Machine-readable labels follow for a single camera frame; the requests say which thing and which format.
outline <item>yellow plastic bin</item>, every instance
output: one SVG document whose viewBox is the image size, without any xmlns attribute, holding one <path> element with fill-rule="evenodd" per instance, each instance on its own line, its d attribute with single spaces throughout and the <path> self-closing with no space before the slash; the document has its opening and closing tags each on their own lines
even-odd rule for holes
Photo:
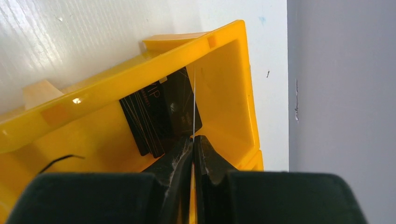
<svg viewBox="0 0 396 224">
<path fill-rule="evenodd" d="M 0 115 L 0 222 L 26 185 L 47 172 L 140 172 L 155 159 L 140 156 L 119 99 L 186 67 L 196 73 L 203 123 L 197 134 L 238 169 L 262 170 L 243 21 L 207 33 L 156 35 L 147 51 L 60 91 L 35 106 Z"/>
</svg>

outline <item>blue mark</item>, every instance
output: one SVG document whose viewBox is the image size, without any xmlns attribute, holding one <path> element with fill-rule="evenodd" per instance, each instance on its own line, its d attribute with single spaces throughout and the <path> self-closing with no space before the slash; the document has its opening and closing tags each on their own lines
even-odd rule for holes
<svg viewBox="0 0 396 224">
<path fill-rule="evenodd" d="M 259 16 L 259 20 L 260 20 L 260 22 L 261 22 L 261 25 L 264 25 L 265 22 L 267 21 L 267 20 L 265 19 L 265 17 L 263 17 L 263 16 Z"/>
</svg>

